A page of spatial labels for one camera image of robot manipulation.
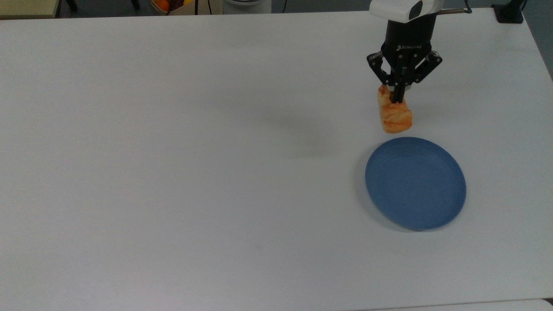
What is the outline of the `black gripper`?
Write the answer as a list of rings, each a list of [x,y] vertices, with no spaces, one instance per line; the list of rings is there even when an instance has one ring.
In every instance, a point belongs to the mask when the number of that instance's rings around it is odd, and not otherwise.
[[[381,84],[389,90],[391,103],[403,102],[407,89],[413,83],[423,81],[442,63],[439,53],[431,51],[434,26],[434,15],[424,15],[407,23],[389,20],[381,52],[367,56],[369,67]],[[395,66],[401,52],[407,52],[409,56],[401,58],[405,61],[400,66],[400,84],[398,84],[391,73],[382,69],[382,65],[386,60],[389,65]]]

